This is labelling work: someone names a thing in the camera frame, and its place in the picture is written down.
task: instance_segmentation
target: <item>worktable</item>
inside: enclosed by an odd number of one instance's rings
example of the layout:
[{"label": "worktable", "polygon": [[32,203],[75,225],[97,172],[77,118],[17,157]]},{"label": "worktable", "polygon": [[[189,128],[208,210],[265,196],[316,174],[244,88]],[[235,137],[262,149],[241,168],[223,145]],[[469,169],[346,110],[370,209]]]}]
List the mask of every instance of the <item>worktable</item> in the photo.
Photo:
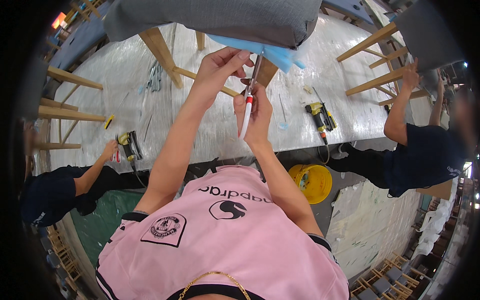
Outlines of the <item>worktable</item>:
[{"label": "worktable", "polygon": [[[162,26],[160,31],[176,65],[189,71],[198,70],[206,54],[223,47],[206,37],[205,49],[199,51],[195,31],[180,24]],[[319,15],[314,33],[303,45],[305,53],[300,56],[307,67],[301,70],[294,66],[288,74],[277,72],[267,88],[273,106],[268,137],[275,151],[323,145],[312,116],[305,111],[305,105],[317,102],[318,98],[315,94],[308,94],[303,89],[304,85],[315,87],[336,119],[338,128],[327,132],[330,144],[384,136],[387,113],[378,106],[378,102],[387,100],[388,96],[376,89],[352,96],[346,96],[345,91],[388,73],[387,65],[370,69],[369,65],[377,58],[364,52],[342,63],[336,61],[338,55],[369,35],[342,20]],[[378,44],[371,49],[381,52]],[[104,130],[100,122],[80,121],[67,142],[82,144],[82,148],[50,151],[52,169],[66,165],[91,165],[101,155],[109,139],[131,130],[137,131],[144,156],[143,160],[136,162],[137,169],[151,169],[193,83],[192,79],[184,77],[183,88],[178,89],[163,72],[161,91],[148,90],[145,93],[143,88],[139,92],[141,85],[146,86],[153,61],[152,53],[136,35],[105,45],[75,70],[74,74],[99,82],[104,87],[103,91],[79,87],[69,98],[68,104],[78,106],[83,112],[109,116],[127,92],[129,95],[108,130]],[[251,75],[252,69],[247,68],[247,76]],[[244,89],[238,78],[229,78],[225,86],[238,92]],[[63,83],[55,99],[61,101],[72,87],[70,83]],[[56,122],[52,120],[52,130],[56,129]],[[210,161],[216,157],[227,159],[252,155],[247,144],[237,139],[236,126],[232,97],[219,93],[202,120],[190,163]],[[51,132],[50,141],[54,143],[56,139],[57,133]],[[118,172],[131,171],[126,159],[120,164],[108,164]]]}]

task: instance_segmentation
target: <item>green mat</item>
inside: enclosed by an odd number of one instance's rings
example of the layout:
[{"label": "green mat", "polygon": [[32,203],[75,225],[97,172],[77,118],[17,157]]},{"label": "green mat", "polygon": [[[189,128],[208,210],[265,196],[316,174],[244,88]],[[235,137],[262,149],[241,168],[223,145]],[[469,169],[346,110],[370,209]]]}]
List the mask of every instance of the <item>green mat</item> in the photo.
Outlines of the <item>green mat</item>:
[{"label": "green mat", "polygon": [[93,266],[108,239],[120,225],[121,216],[131,212],[142,196],[143,194],[135,192],[109,191],[98,200],[93,213],[81,216],[76,209],[70,211],[80,242]]}]

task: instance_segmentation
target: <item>worker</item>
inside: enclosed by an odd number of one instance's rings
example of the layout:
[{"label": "worker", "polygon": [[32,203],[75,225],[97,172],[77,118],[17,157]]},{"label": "worker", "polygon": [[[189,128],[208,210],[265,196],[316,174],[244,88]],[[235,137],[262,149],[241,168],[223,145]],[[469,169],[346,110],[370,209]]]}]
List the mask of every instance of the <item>worker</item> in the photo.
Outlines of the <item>worker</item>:
[{"label": "worker", "polygon": [[389,189],[393,197],[408,189],[428,188],[457,177],[466,158],[473,155],[479,138],[478,112],[471,90],[460,89],[450,114],[450,128],[440,127],[444,85],[439,75],[438,97],[428,126],[405,124],[405,107],[412,90],[419,84],[418,59],[403,73],[403,84],[393,102],[384,126],[386,137],[398,143],[394,151],[355,149],[341,144],[339,152],[348,156],[330,159],[326,164],[337,172],[353,172],[364,176],[381,189]]},{"label": "worker", "polygon": [[[20,206],[22,218],[32,225],[53,225],[74,208],[81,216],[86,216],[96,209],[98,199],[106,191],[143,187],[134,174],[119,175],[114,169],[104,166],[118,150],[115,140],[107,143],[102,155],[92,166],[66,166],[32,176],[29,166],[34,138],[35,130],[29,125],[24,130],[27,169],[20,194]],[[148,182],[145,175],[140,179]]]},{"label": "worker", "polygon": [[[97,281],[108,299],[349,298],[307,199],[267,139],[272,105],[260,84],[244,141],[266,184],[253,168],[221,166],[188,182],[172,201],[202,117],[230,75],[245,77],[249,57],[223,48],[202,60],[145,194],[98,258]],[[233,98],[238,130],[245,106],[243,95]]]}]

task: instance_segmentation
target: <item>shirt logo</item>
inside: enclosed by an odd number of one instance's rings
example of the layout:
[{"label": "shirt logo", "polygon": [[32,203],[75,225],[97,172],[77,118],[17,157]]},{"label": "shirt logo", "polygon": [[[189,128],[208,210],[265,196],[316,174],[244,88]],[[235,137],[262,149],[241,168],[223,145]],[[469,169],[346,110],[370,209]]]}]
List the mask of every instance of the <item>shirt logo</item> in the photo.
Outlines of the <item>shirt logo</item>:
[{"label": "shirt logo", "polygon": [[232,220],[243,217],[247,209],[241,203],[221,200],[213,203],[208,211],[216,220]]},{"label": "shirt logo", "polygon": [[140,241],[178,247],[187,219],[180,214],[161,216],[142,235]]}]

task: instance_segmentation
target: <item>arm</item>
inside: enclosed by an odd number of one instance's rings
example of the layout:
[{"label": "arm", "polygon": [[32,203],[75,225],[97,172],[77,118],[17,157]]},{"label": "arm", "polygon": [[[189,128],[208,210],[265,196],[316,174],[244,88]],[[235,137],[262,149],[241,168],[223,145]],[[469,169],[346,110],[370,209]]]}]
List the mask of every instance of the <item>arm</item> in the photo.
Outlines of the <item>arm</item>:
[{"label": "arm", "polygon": [[103,165],[115,152],[118,151],[118,149],[117,141],[109,141],[105,146],[102,155],[100,155],[93,166],[91,166],[81,177],[73,179],[73,181],[75,181],[75,197],[88,193],[93,183],[98,178],[98,175],[100,175]]},{"label": "arm", "polygon": [[249,57],[248,51],[229,47],[204,57],[187,100],[150,172],[148,188],[135,210],[151,214],[173,200],[187,171],[202,117],[230,75],[246,76],[243,65],[253,66]]},{"label": "arm", "polygon": [[404,122],[405,108],[410,99],[412,90],[419,84],[420,77],[417,74],[418,59],[409,64],[403,73],[403,84],[400,93],[393,102],[392,109],[385,121],[384,134],[394,142],[407,145],[407,125]]},{"label": "arm", "polygon": [[440,117],[442,116],[442,106],[444,104],[444,83],[442,82],[442,76],[440,70],[438,70],[438,87],[437,87],[437,101],[433,105],[432,113],[430,114],[429,125],[440,126]]},{"label": "arm", "polygon": [[[268,126],[272,117],[272,105],[267,98],[265,88],[256,84],[252,94],[256,105],[253,106],[254,112],[250,117],[244,140],[262,167],[272,200],[305,233],[315,233],[323,236],[307,198],[278,161],[272,145],[267,139]],[[245,113],[245,100],[242,95],[238,95],[235,96],[233,101],[237,126],[240,130]]]}]

